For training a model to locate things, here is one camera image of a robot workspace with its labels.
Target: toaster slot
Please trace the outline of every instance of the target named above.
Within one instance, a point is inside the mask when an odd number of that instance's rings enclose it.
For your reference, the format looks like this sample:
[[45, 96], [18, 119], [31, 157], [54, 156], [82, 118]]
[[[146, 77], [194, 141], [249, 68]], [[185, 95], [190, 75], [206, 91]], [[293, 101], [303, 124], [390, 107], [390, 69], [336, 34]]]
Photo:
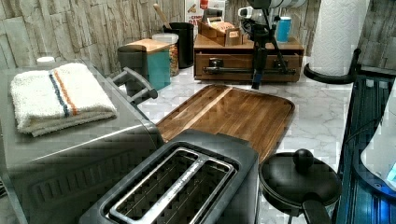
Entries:
[[170, 202], [154, 223], [195, 223], [226, 181], [230, 169], [207, 161]]
[[194, 223], [234, 174], [231, 164], [178, 148], [110, 209], [119, 223]]
[[197, 155], [177, 150], [116, 203], [115, 215], [139, 220], [150, 207], [168, 191], [178, 178], [194, 163]]

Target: toaster oven handle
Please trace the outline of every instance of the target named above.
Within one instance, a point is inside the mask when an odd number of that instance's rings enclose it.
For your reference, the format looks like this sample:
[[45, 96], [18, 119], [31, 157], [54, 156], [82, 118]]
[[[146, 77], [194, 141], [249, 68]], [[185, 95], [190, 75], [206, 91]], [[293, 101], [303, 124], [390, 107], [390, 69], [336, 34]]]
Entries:
[[133, 81], [133, 82], [137, 82], [138, 84], [143, 85], [145, 87], [142, 91], [136, 93], [135, 95], [128, 96], [127, 100], [129, 103], [133, 103], [136, 99], [142, 98], [146, 95], [149, 95], [149, 97], [151, 97], [153, 99], [158, 97], [158, 92], [140, 74], [138, 74], [136, 71], [134, 71], [128, 67], [124, 67], [123, 70], [124, 71], [122, 73], [120, 73], [116, 77], [112, 78], [113, 82], [117, 86], [120, 86], [120, 85], [125, 84], [130, 81]]

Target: lid knob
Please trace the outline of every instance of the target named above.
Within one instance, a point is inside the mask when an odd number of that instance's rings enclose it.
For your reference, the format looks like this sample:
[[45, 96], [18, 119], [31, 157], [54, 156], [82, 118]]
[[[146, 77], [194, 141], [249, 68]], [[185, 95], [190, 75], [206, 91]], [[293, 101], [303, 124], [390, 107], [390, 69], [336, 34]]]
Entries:
[[297, 172], [305, 173], [314, 164], [314, 155], [307, 149], [301, 148], [294, 152], [293, 161]]

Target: paper towel holder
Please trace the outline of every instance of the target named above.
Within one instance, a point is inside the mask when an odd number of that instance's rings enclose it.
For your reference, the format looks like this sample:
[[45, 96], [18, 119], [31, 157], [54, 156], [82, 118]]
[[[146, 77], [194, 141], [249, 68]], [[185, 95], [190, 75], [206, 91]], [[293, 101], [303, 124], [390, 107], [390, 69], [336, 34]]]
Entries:
[[305, 65], [304, 68], [304, 75], [306, 77], [309, 77], [315, 81], [318, 82], [323, 82], [327, 84], [338, 84], [338, 85], [343, 85], [343, 84], [349, 84], [355, 81], [356, 76], [357, 76], [357, 70], [358, 70], [358, 59], [359, 55], [361, 54], [360, 49], [355, 49], [353, 51], [353, 56], [352, 56], [352, 62], [349, 67], [349, 72], [347, 75], [340, 76], [340, 77], [333, 77], [333, 76], [326, 76], [318, 72], [314, 72], [309, 68], [309, 63]]

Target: teal container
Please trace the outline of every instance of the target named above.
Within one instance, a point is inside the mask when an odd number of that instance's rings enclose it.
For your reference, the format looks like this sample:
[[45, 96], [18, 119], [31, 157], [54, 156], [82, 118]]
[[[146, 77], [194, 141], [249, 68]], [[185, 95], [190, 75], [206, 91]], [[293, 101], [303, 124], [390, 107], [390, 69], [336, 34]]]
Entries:
[[171, 84], [169, 48], [148, 53], [148, 82], [157, 91]]
[[276, 40], [279, 42], [288, 42], [289, 31], [291, 26], [291, 17], [281, 17], [277, 26]]

